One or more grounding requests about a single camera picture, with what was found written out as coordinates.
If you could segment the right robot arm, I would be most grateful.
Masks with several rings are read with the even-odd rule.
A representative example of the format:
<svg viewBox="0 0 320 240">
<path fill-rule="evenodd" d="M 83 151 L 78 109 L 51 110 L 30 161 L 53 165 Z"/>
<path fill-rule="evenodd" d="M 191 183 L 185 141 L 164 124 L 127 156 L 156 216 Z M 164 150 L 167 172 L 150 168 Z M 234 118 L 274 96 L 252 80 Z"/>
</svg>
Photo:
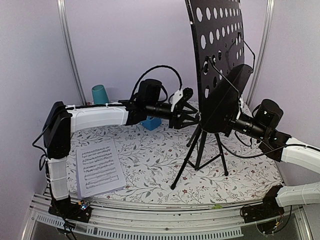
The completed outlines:
<svg viewBox="0 0 320 240">
<path fill-rule="evenodd" d="M 223 100 L 217 106 L 219 127 L 223 133 L 232 130 L 256 139 L 261 156 L 283 163 L 295 164 L 315 173 L 320 171 L 320 150 L 291 135 L 276 129 L 284 112 L 271 99 L 264 99 L 256 107 L 254 116 L 242 113 L 239 100 Z M 240 215 L 245 223 L 272 218 L 284 213 L 292 205 L 309 205 L 320 202 L 319 182 L 296 186 L 275 185 L 262 199 L 262 203 L 245 205 Z"/>
</svg>

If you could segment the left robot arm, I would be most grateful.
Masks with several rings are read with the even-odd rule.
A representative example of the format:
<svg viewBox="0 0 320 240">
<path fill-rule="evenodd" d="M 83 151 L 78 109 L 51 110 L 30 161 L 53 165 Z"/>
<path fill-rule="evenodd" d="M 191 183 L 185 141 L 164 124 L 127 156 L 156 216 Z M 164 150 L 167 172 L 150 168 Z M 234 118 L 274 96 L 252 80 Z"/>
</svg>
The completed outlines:
<svg viewBox="0 0 320 240">
<path fill-rule="evenodd" d="M 193 96 L 191 88 L 180 88 L 170 102 L 159 99 L 165 90 L 161 81 L 146 79 L 137 81 L 129 100 L 87 106 L 67 106 L 62 101 L 53 104 L 39 135 L 44 146 L 38 164 L 49 183 L 51 215 L 88 223 L 92 214 L 83 200 L 72 203 L 69 195 L 66 160 L 72 133 L 103 126 L 132 126 L 148 117 L 166 119 L 169 128 L 176 130 L 199 122 L 197 109 L 188 102 Z"/>
</svg>

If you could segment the black music stand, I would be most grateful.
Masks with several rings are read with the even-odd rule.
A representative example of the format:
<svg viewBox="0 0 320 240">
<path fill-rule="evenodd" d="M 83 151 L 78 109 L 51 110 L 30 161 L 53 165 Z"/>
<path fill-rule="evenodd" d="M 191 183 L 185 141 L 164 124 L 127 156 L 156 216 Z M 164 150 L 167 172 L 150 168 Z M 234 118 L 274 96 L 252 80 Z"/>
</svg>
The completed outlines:
<svg viewBox="0 0 320 240">
<path fill-rule="evenodd" d="M 224 174 L 228 170 L 220 140 L 220 117 L 217 107 L 224 100 L 238 100 L 253 72 L 245 64 L 243 15 L 239 0 L 187 0 L 190 21 L 200 120 L 190 140 L 190 148 L 170 188 L 174 190 L 196 145 L 199 144 L 196 170 L 203 168 L 201 159 L 208 134 L 214 134 Z"/>
</svg>

